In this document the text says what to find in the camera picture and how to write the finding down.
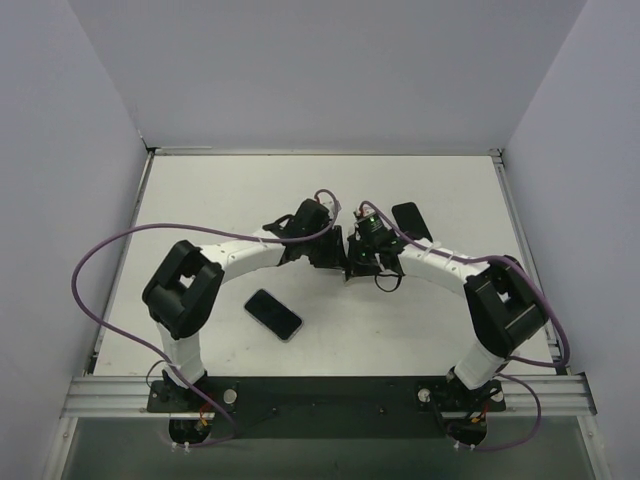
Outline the black phone from beige case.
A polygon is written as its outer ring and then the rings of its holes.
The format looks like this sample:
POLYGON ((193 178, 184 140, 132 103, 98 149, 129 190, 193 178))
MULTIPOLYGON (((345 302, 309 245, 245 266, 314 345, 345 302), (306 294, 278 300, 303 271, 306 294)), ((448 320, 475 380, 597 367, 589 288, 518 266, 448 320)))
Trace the black phone from beige case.
POLYGON ((392 215, 400 230, 412 240, 433 241, 426 222, 414 202, 405 202, 391 208, 392 215))

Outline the beige phone case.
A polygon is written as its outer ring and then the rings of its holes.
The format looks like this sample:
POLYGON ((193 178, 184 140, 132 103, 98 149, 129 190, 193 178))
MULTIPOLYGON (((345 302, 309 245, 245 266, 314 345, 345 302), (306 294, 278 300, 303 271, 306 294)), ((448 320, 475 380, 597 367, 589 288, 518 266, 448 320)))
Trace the beige phone case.
POLYGON ((345 271, 343 279, 346 286, 355 286, 367 283, 373 284, 375 282, 376 276, 377 273, 372 272, 358 273, 353 271, 345 271))

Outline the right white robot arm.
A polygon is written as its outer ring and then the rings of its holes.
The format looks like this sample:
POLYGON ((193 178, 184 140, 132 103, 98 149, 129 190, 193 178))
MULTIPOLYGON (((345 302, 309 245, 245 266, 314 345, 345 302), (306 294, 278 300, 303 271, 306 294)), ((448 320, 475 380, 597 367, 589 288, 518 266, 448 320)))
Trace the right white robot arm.
POLYGON ((513 260, 476 262, 441 250, 426 238, 398 234, 374 211, 355 214, 347 258, 352 277, 417 278, 466 300, 475 340, 450 373, 468 390, 489 382, 547 321, 536 293, 515 270, 513 260))

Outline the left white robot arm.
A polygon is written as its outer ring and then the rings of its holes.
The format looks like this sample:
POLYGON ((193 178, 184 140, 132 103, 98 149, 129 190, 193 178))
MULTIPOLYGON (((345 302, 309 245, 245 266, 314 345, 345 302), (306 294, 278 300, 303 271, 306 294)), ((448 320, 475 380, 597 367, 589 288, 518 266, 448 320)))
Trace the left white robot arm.
POLYGON ((266 224, 252 235, 198 247, 174 244, 142 292, 142 301, 161 335, 170 400, 183 411, 204 402, 199 331, 209 320, 222 285, 243 275, 276 268, 302 257, 320 269, 343 269, 342 231, 335 224, 335 198, 304 200, 295 213, 266 224))

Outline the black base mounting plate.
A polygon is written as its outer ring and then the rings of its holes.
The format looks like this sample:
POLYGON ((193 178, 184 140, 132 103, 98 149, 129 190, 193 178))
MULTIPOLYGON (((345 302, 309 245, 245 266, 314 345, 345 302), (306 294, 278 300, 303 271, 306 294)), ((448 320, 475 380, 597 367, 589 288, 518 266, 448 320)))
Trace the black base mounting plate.
POLYGON ((492 380, 468 391, 443 376, 206 377, 184 392, 150 383, 146 410, 169 416, 178 444, 213 439, 484 438, 482 415, 506 409, 492 380))

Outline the aluminium table frame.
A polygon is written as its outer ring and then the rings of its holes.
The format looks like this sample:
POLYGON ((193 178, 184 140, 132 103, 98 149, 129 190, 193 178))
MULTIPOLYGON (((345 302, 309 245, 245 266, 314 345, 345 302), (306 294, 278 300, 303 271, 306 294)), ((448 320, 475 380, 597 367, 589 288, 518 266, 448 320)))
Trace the aluminium table frame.
POLYGON ((584 375, 557 365, 542 375, 497 374, 470 390, 440 376, 205 376, 190 387, 163 377, 73 379, 61 420, 164 421, 163 441, 192 451, 220 444, 216 417, 256 443, 262 463, 290 450, 292 469, 384 467, 421 479, 419 460, 474 479, 605 479, 593 434, 596 408, 584 375))

